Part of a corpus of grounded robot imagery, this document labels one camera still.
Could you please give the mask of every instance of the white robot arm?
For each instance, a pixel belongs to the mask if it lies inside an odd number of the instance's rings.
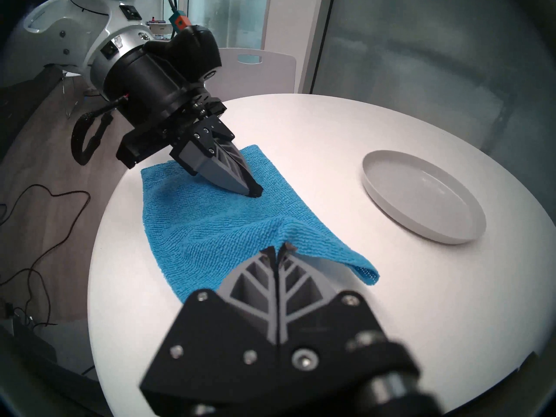
[[[81,74],[102,92],[110,66],[95,64],[106,42],[115,41],[120,55],[153,39],[133,6],[135,0],[49,0],[23,21],[26,41],[41,66],[54,64]]]
[[[205,89],[221,67],[212,33],[192,25],[177,9],[170,18],[177,32],[156,41],[133,6],[135,0],[49,0],[25,20],[28,42],[41,65],[79,73],[108,101],[81,116],[73,128],[74,159],[85,165],[99,146],[117,108],[133,125],[116,152],[132,168],[171,145],[172,156],[188,173],[249,197],[259,197],[233,133],[219,120],[226,107]],[[83,149],[86,133],[103,115]]]

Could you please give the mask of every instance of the gray plate rim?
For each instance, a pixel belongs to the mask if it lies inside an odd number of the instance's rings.
[[[401,159],[406,163],[408,162],[412,166],[418,166],[420,170],[423,170],[426,173],[432,175],[433,177],[441,181],[444,185],[449,187],[452,191],[454,191],[469,206],[474,223],[473,232],[468,236],[446,235],[439,232],[438,230],[434,230],[428,227],[427,225],[415,221],[406,213],[400,211],[397,207],[392,205],[380,194],[379,190],[375,188],[375,186],[372,184],[371,180],[367,176],[367,170],[370,166],[372,166],[372,163],[383,158],[394,158],[394,160]],[[434,240],[436,242],[454,245],[457,243],[464,243],[475,240],[481,237],[485,232],[486,216],[479,201],[460,181],[458,181],[451,174],[447,173],[445,170],[439,168],[438,166],[435,166],[434,164],[414,155],[406,154],[405,152],[390,150],[377,150],[369,152],[363,158],[361,165],[363,186],[372,200],[394,221],[417,233],[418,235]]]

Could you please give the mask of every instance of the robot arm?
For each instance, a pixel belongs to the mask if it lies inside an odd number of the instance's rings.
[[[333,289],[338,269],[287,243],[244,261],[216,292],[194,291],[140,385],[154,413],[440,416],[365,299]]]
[[[259,197],[262,187],[219,119],[226,107],[204,86],[221,67],[212,33],[176,12],[171,21],[177,35],[169,42],[153,40],[133,1],[50,0],[25,20],[37,44],[45,45],[44,64],[82,74],[109,101],[77,121],[73,157],[88,162],[117,108],[134,127],[116,153],[128,168],[171,145],[170,155],[188,173]],[[101,114],[106,117],[83,150],[87,130]]]

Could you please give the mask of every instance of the chair handle hole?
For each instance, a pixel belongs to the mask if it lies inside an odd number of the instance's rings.
[[[262,57],[259,55],[238,55],[237,60],[243,64],[259,64],[262,62]]]

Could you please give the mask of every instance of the power cord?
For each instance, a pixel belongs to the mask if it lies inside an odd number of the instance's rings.
[[[87,369],[85,369],[83,372],[81,372],[81,375],[87,375],[89,372],[91,372],[94,369],[94,365],[92,365],[91,367],[88,367]]]
[[[37,263],[49,252],[51,252],[53,249],[58,248],[60,245],[62,245],[64,242],[66,242],[71,234],[71,232],[73,231],[73,227],[75,225],[75,223],[77,222],[77,220],[79,219],[81,213],[85,210],[85,208],[87,207],[87,205],[89,204],[89,202],[91,201],[91,194],[87,191],[82,191],[82,190],[76,190],[76,191],[68,191],[68,192],[63,192],[60,194],[53,194],[48,188],[46,188],[44,185],[41,184],[33,184],[33,185],[29,185],[29,187],[27,187],[21,194],[20,196],[17,198],[16,202],[13,204],[12,210],[10,212],[10,214],[8,216],[6,216],[6,212],[8,211],[8,206],[4,203],[1,203],[0,206],[4,206],[6,209],[4,210],[4,212],[2,213],[2,216],[0,217],[0,226],[2,226],[3,224],[6,223],[6,221],[8,221],[10,219],[10,217],[12,216],[12,213],[14,211],[14,209],[16,208],[17,202],[21,199],[21,197],[23,196],[23,194],[25,194],[27,192],[27,190],[33,188],[33,187],[40,187],[45,189],[46,191],[48,191],[48,194],[50,194],[51,197],[62,197],[62,196],[67,196],[70,194],[86,194],[87,195],[87,200],[85,201],[85,203],[83,204],[83,206],[81,207],[79,213],[77,214],[77,216],[75,217],[75,219],[73,220],[71,226],[69,227],[69,231],[66,235],[66,237],[61,240],[60,242],[58,242],[57,244],[51,246],[49,249],[47,249],[45,252],[43,252],[31,265],[31,267],[26,267],[24,269],[21,269],[20,271],[17,271],[15,274],[13,274],[10,278],[8,278],[6,281],[0,282],[0,286],[6,285],[8,284],[8,282],[10,282],[11,280],[13,280],[16,276],[18,276],[19,274],[23,273],[23,272],[27,272],[27,290],[29,292],[29,299],[27,299],[27,302],[25,302],[25,308],[22,309],[24,315],[25,315],[25,324],[27,326],[29,326],[29,324],[31,323],[31,319],[29,318],[29,316],[27,315],[27,309],[29,306],[29,303],[31,302],[31,300],[33,299],[33,293],[31,291],[31,274],[33,272],[35,272],[39,278],[41,279],[42,282],[42,286],[43,289],[45,291],[45,295],[46,295],[46,300],[48,302],[48,315],[46,317],[46,322],[44,323],[36,323],[32,329],[35,329],[35,327],[37,326],[54,326],[56,325],[56,323],[50,323],[50,313],[51,313],[51,302],[50,302],[50,296],[48,295],[48,291],[46,289],[46,285],[45,285],[45,280],[42,277],[42,275],[35,269],[35,266],[37,265]]]
[[[170,4],[170,8],[172,9],[172,13],[176,13],[177,12],[177,0],[168,0],[169,4]],[[174,38],[174,36],[176,35],[176,30],[172,29],[172,38]]]

